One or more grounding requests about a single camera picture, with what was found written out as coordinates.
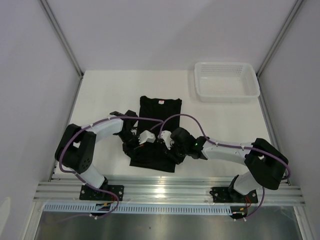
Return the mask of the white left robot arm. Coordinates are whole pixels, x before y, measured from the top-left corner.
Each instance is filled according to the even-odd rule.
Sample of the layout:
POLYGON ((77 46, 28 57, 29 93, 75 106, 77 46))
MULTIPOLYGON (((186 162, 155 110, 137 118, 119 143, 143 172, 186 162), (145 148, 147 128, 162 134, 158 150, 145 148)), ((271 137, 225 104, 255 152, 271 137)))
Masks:
POLYGON ((140 145, 135 132, 137 121, 138 115, 128 110, 124 114, 111 112, 105 119, 84 127, 68 125, 54 155, 60 170, 63 172, 69 168, 84 183, 92 186, 90 192, 97 200, 105 199, 109 193, 106 186, 108 180, 93 164, 95 145, 110 136, 118 136, 122 141, 122 150, 126 154, 132 152, 140 145))

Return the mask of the black t-shirt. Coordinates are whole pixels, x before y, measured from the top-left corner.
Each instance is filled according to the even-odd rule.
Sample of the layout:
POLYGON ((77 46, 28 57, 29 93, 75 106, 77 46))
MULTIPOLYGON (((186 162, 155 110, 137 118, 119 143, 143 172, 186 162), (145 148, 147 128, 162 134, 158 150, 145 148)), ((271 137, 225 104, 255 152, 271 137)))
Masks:
MULTIPOLYGON (((181 99, 159 99, 141 96, 139 116, 166 120, 170 116, 180 114, 182 108, 181 99)), ((123 144, 122 149, 130 157, 130 166, 152 169, 167 173, 175 172, 176 163, 165 153, 165 146, 159 141, 146 142, 143 146, 123 144)))

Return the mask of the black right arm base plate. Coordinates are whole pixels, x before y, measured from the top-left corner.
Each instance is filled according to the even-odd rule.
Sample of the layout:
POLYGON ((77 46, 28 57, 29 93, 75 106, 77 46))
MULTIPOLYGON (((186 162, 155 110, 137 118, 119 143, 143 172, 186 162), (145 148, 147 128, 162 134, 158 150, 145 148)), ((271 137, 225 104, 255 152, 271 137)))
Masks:
POLYGON ((232 204, 245 204, 245 203, 258 203, 258 195, 256 190, 250 191, 247 195, 241 195, 229 187, 212 187, 209 194, 213 198, 214 203, 232 203, 232 204))

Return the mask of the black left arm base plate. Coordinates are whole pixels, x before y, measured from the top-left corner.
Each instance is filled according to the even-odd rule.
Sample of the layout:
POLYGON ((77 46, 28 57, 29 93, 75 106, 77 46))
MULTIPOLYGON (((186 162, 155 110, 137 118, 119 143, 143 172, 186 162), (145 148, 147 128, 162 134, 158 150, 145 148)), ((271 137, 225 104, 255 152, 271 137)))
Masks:
MULTIPOLYGON (((119 201, 123 200, 124 185, 108 185, 106 190, 116 195, 119 201)), ((83 185, 79 193, 79 199, 82 201, 117 201, 114 195, 83 185)))

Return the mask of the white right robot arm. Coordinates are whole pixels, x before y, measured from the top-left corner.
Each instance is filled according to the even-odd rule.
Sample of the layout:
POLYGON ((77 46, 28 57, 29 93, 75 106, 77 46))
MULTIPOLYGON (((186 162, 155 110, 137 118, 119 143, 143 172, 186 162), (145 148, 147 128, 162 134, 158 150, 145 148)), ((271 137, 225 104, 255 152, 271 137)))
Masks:
POLYGON ((227 143, 211 140, 205 136, 193 137, 186 129, 179 127, 173 132, 163 130, 160 139, 165 153, 177 165, 185 157, 195 160, 224 160, 246 166, 248 171, 236 175, 228 189, 228 196, 239 202, 258 188, 277 190, 288 170, 288 159, 263 138, 252 143, 227 143))

